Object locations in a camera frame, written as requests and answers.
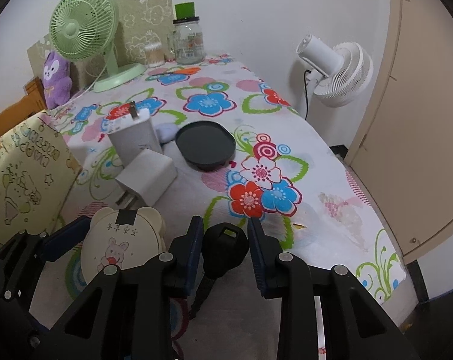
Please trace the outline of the green cup on jar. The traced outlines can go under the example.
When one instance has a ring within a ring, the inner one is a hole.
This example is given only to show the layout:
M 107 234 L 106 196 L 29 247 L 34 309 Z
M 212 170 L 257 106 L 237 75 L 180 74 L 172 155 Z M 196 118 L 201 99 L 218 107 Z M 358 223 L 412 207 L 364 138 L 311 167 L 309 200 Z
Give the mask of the green cup on jar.
M 175 15 L 177 20 L 185 20 L 195 16 L 195 3 L 194 2 L 182 2 L 176 4 Z

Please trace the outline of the cream round bear case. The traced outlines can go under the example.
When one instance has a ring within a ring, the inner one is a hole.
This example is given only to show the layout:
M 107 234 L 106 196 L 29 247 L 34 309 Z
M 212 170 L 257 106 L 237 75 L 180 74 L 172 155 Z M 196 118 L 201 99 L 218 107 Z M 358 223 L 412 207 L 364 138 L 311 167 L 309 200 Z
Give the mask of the cream round bear case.
M 82 243 L 81 269 L 87 283 L 108 265 L 138 267 L 166 251 L 165 221 L 152 207 L 114 210 L 104 207 L 91 219 Z

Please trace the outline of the beige wooden door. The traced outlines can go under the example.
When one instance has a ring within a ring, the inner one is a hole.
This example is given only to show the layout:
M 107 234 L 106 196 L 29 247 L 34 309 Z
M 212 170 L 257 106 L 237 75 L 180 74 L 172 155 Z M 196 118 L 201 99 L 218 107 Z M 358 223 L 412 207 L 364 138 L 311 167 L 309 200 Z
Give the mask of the beige wooden door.
M 411 263 L 453 235 L 453 17 L 440 0 L 392 4 L 392 67 L 351 166 Z

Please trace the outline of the black car key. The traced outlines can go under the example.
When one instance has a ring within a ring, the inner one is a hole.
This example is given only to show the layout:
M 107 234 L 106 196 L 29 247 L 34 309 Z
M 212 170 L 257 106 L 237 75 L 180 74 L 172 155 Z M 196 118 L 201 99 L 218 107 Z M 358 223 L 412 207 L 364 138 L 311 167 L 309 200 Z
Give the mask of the black car key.
M 201 248 L 204 275 L 196 290 L 189 320 L 197 316 L 217 279 L 242 264 L 248 248 L 244 230 L 231 223 L 218 223 L 205 231 Z

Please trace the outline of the wooden bed headboard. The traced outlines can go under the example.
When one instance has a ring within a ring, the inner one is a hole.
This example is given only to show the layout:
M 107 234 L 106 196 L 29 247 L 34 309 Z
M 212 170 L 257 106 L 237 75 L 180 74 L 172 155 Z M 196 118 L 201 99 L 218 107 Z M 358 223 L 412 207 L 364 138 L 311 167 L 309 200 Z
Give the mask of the wooden bed headboard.
M 0 137 L 23 120 L 47 109 L 44 86 L 39 77 L 29 81 L 24 90 L 25 95 L 21 100 L 0 112 Z

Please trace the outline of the grey-blue soft pouch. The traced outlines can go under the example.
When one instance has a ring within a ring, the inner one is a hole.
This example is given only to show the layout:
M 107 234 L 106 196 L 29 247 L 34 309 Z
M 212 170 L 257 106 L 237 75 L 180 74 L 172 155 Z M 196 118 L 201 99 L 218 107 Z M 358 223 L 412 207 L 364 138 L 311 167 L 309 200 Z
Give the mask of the grey-blue soft pouch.
M 155 127 L 158 141 L 161 145 L 173 141 L 176 137 L 179 127 L 176 124 L 164 123 Z

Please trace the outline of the green desk fan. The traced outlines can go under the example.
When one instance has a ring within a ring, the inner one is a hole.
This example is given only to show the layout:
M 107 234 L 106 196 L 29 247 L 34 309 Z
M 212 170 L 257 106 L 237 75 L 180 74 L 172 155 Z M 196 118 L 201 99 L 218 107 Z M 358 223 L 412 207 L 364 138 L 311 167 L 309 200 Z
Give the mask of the green desk fan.
M 92 84 L 96 93 L 117 88 L 146 72 L 146 66 L 119 66 L 114 52 L 119 13 L 116 0 L 61 0 L 49 23 L 53 48 L 70 62 L 102 55 L 104 67 Z

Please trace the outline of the orange handled scissors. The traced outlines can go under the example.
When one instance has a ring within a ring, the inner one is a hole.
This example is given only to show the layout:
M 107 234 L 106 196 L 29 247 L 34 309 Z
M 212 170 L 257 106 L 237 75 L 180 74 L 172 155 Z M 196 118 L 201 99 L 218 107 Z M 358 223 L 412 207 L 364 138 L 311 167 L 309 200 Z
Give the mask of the orange handled scissors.
M 200 67 L 183 67 L 176 70 L 169 69 L 168 71 L 164 72 L 165 75 L 186 75 L 191 76 L 200 72 Z

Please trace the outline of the large white wall charger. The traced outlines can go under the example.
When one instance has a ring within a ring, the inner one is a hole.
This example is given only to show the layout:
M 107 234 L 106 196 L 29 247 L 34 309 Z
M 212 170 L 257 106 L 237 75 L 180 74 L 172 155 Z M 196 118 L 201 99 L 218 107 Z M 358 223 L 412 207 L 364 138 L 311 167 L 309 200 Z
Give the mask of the large white wall charger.
M 124 167 L 143 150 L 162 153 L 149 109 L 140 109 L 136 102 L 128 102 L 126 113 L 109 121 L 106 133 Z

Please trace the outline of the glass mason jar mug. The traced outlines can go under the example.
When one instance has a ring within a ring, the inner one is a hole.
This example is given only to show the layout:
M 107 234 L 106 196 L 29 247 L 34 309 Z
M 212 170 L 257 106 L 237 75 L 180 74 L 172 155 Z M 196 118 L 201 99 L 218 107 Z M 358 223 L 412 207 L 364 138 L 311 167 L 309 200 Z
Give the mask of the glass mason jar mug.
M 168 48 L 178 64 L 191 65 L 204 60 L 203 31 L 200 17 L 173 20 L 174 29 L 167 36 Z

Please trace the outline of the cotton swab container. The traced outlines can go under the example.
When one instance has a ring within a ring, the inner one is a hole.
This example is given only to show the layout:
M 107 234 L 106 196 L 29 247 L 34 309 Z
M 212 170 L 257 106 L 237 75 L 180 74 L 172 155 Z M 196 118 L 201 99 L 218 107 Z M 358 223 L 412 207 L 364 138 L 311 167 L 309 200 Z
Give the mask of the cotton swab container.
M 166 61 L 162 43 L 156 41 L 144 47 L 145 60 L 150 68 L 157 68 Z

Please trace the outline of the small white cube charger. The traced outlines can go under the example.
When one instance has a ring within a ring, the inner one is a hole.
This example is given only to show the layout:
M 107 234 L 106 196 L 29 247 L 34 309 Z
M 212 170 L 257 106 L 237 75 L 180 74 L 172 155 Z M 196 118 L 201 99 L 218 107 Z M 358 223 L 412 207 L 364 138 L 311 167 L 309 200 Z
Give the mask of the small white cube charger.
M 152 150 L 142 150 L 116 177 L 122 189 L 154 206 L 178 173 L 172 158 Z

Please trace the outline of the purple plush rabbit toy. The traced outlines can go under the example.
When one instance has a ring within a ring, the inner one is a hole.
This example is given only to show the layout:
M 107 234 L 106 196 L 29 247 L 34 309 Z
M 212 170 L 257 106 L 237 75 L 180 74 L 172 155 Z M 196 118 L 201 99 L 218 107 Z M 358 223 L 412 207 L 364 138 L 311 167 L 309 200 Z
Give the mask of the purple plush rabbit toy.
M 51 110 L 70 100 L 73 82 L 70 61 L 52 49 L 43 64 L 43 91 L 47 109 Z

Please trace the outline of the dark grey oval tray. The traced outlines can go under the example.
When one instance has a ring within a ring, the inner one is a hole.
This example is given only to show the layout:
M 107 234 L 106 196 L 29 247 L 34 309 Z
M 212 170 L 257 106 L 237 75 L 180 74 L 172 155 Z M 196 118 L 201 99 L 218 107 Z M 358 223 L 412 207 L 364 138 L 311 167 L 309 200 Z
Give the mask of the dark grey oval tray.
M 175 143 L 188 164 L 211 172 L 233 159 L 236 141 L 222 125 L 208 120 L 187 124 L 178 130 Z

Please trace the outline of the floral tablecloth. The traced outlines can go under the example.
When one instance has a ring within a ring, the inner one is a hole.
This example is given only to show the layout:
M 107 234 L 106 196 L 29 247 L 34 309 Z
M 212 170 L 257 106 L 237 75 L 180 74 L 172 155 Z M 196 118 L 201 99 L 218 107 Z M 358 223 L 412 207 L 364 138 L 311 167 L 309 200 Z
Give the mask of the floral tablecloth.
M 147 73 L 119 90 L 85 94 L 40 120 L 64 138 L 82 164 L 57 217 L 60 228 L 80 215 L 93 214 L 120 197 L 114 176 L 122 161 L 107 137 L 109 123 L 127 113 L 127 102 L 149 109 L 154 125 L 190 127 L 198 120 L 217 123 L 235 141 L 235 152 L 213 170 L 186 161 L 175 142 L 164 146 L 178 177 L 156 202 L 166 219 L 170 242 L 193 215 L 205 230 L 220 222 L 246 228 L 262 215 L 265 233 L 286 252 L 309 265 L 343 263 L 382 304 L 405 280 L 406 272 L 370 202 L 315 130 L 260 77 L 229 55 L 197 66 L 170 65 Z M 35 290 L 31 313 L 50 328 L 86 286 L 80 269 L 81 247 L 47 263 Z M 279 301 L 265 301 L 254 289 L 246 260 L 220 279 L 202 314 L 180 338 L 188 359 L 275 359 Z M 319 359 L 400 359 L 399 344 L 380 340 L 381 325 L 352 293 L 359 349 L 348 349 L 331 334 L 319 341 Z

